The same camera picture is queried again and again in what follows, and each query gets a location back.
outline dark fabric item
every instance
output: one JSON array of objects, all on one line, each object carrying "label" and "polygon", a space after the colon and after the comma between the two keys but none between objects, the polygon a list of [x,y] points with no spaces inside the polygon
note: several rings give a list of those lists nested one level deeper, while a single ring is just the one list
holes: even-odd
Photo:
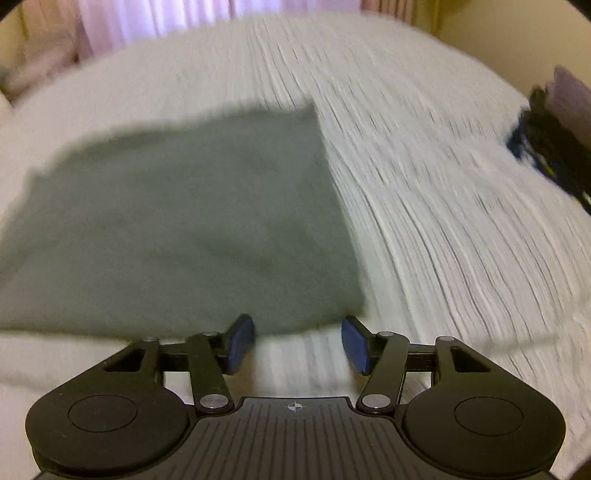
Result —
[{"label": "dark fabric item", "polygon": [[579,467],[570,480],[591,480],[591,458]]},{"label": "dark fabric item", "polygon": [[0,327],[137,338],[259,333],[363,307],[313,107],[253,110],[70,154],[0,245]]},{"label": "dark fabric item", "polygon": [[566,68],[554,69],[545,107],[585,148],[591,149],[591,89]]},{"label": "dark fabric item", "polygon": [[591,0],[569,0],[569,2],[572,3],[585,17],[587,17],[587,20],[591,21]]},{"label": "dark fabric item", "polygon": [[566,130],[545,107],[546,92],[539,87],[530,94],[530,108],[521,112],[519,123],[506,146],[515,158],[527,150],[534,166],[565,192],[575,197],[591,214],[591,151]]}]

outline wall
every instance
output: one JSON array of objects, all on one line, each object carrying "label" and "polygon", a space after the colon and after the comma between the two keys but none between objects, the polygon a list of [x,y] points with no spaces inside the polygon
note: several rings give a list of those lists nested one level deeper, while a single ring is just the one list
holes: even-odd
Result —
[{"label": "wall", "polygon": [[12,66],[25,41],[19,9],[14,9],[0,22],[0,65]]},{"label": "wall", "polygon": [[591,86],[591,22],[567,0],[441,0],[439,37],[523,93],[557,64]]},{"label": "wall", "polygon": [[431,31],[431,20],[433,19],[434,0],[417,0],[414,3],[413,27],[429,33]]}]

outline gray cloth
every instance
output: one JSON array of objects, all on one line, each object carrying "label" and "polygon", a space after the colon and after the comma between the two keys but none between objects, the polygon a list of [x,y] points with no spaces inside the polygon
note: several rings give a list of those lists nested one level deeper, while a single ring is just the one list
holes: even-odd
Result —
[{"label": "gray cloth", "polygon": [[71,153],[0,245],[0,328],[126,338],[261,333],[363,306],[313,107],[253,110]]}]

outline blue gripper pad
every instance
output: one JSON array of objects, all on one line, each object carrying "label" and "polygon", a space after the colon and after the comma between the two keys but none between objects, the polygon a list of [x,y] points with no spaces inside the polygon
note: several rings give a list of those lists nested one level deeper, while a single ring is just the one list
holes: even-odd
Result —
[{"label": "blue gripper pad", "polygon": [[228,353],[228,364],[224,373],[235,374],[240,369],[242,360],[246,353],[255,343],[255,322],[250,317],[243,316],[238,319],[237,327],[230,338],[230,352]]},{"label": "blue gripper pad", "polygon": [[372,362],[369,357],[368,338],[348,318],[343,319],[340,334],[347,357],[355,371],[358,374],[369,375],[372,371]]}]

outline bed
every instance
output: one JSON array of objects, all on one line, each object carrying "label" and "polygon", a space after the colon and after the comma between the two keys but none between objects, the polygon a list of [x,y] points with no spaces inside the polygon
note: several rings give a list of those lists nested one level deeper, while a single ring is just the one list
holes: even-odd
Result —
[{"label": "bed", "polygon": [[[453,335],[540,390],[567,423],[559,478],[591,453],[591,219],[504,147],[525,98],[386,17],[256,17],[140,43],[23,100],[0,125],[0,234],[28,172],[65,146],[229,105],[312,99],[359,244],[373,331]],[[0,476],[37,472],[31,404],[123,342],[4,333]],[[169,385],[188,400],[183,379]],[[349,395],[339,328],[260,339],[235,396]],[[428,386],[410,376],[404,398]]]}]

